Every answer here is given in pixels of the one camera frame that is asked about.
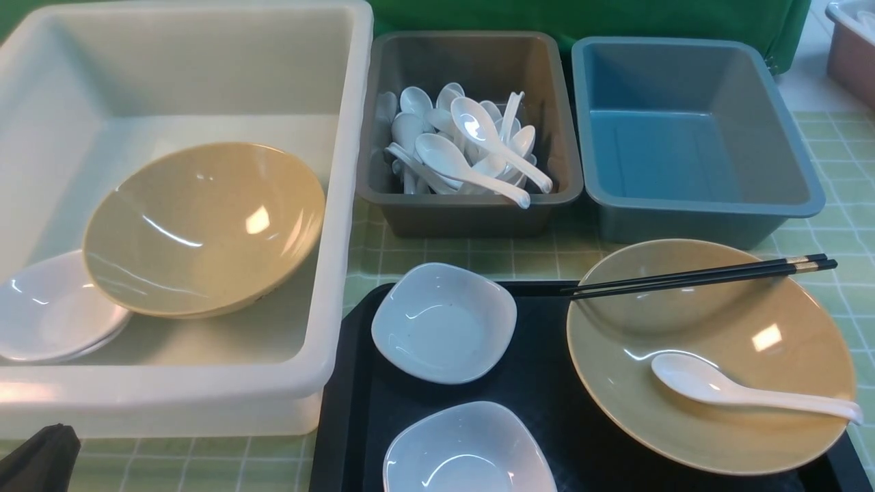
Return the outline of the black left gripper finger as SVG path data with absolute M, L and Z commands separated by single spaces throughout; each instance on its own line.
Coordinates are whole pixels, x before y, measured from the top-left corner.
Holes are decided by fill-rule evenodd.
M 73 427 L 46 426 L 1 461 L 2 491 L 66 491 L 81 449 Z

